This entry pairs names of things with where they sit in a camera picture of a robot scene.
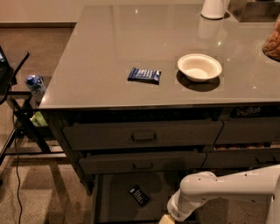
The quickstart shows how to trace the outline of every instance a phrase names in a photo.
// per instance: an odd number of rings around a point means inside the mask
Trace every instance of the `brown object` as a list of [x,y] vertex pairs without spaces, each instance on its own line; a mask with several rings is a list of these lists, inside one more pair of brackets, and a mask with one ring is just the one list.
[[271,59],[280,61],[280,18],[274,24],[273,32],[268,36],[262,51]]

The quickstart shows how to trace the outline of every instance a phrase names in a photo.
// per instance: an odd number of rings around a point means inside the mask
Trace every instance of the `candy bar wrapper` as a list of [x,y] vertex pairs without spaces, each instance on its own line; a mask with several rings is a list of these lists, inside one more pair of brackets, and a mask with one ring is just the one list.
[[133,67],[128,77],[128,81],[141,81],[153,84],[159,84],[159,78],[161,71],[149,70],[149,69],[139,69]]

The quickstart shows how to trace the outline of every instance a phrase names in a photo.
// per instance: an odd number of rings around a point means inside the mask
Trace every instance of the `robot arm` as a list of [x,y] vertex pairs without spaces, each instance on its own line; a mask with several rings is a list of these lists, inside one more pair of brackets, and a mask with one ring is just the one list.
[[280,165],[216,177],[210,171],[182,179],[180,189],[170,198],[167,209],[176,221],[212,199],[246,200],[270,203],[267,224],[280,223]]

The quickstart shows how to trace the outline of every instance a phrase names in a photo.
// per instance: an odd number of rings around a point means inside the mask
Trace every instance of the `kitchen island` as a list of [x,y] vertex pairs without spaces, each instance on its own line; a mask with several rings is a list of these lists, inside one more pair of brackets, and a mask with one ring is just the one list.
[[[280,161],[280,63],[262,51],[273,23],[206,20],[201,8],[88,6],[80,15],[39,109],[89,193],[95,175]],[[189,81],[177,67],[188,53],[217,59],[219,78]],[[133,67],[160,70],[159,84],[128,81]]]

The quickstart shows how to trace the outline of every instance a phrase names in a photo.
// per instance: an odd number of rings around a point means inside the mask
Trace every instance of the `cable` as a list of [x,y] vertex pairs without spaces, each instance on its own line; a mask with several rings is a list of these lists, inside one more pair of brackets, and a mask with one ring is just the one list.
[[[12,86],[12,83],[10,82],[10,98],[12,99],[12,93],[11,93],[11,86]],[[15,130],[15,138],[14,138],[14,144],[15,144],[15,150],[16,150],[16,153],[17,153],[17,165],[16,165],[16,173],[17,173],[17,202],[19,204],[19,207],[20,207],[20,210],[19,210],[19,216],[18,216],[18,224],[21,223],[21,217],[22,217],[22,213],[23,213],[23,206],[22,206],[22,203],[21,203],[21,200],[19,198],[19,189],[20,189],[20,185],[21,185],[21,180],[20,180],[20,177],[19,177],[19,173],[18,173],[18,167],[19,167],[19,153],[18,153],[18,146],[17,146],[17,136],[18,136],[18,127],[17,127],[17,124],[15,122],[15,105],[13,104],[13,108],[12,108],[12,124],[13,124],[13,129]]]

